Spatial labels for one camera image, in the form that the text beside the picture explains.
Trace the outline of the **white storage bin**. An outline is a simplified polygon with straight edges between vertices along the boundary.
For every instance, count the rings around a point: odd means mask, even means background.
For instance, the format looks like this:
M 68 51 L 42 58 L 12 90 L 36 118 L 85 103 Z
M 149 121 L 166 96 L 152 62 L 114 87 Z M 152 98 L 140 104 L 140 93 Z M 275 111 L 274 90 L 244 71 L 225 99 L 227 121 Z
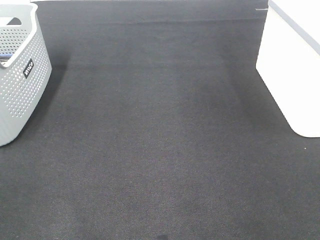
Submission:
M 256 69 L 291 129 L 320 136 L 320 2 L 270 0 Z

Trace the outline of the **dark grey table mat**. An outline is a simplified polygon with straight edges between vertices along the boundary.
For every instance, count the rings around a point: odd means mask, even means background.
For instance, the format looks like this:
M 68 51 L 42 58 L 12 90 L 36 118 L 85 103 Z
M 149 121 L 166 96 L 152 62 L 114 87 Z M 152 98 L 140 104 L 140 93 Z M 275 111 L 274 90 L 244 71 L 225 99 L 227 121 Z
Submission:
M 267 1 L 37 5 L 52 72 L 0 149 L 1 239 L 319 239 L 320 141 L 256 70 Z

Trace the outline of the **grey perforated laundry basket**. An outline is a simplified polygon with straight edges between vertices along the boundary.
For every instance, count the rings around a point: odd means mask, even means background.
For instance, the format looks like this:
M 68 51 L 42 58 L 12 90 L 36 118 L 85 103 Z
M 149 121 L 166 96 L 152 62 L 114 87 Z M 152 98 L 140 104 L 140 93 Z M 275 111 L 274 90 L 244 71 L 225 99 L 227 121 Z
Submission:
M 21 24 L 0 28 L 0 144 L 22 131 L 49 81 L 52 65 L 37 17 L 29 0 L 2 0 L 0 16 Z

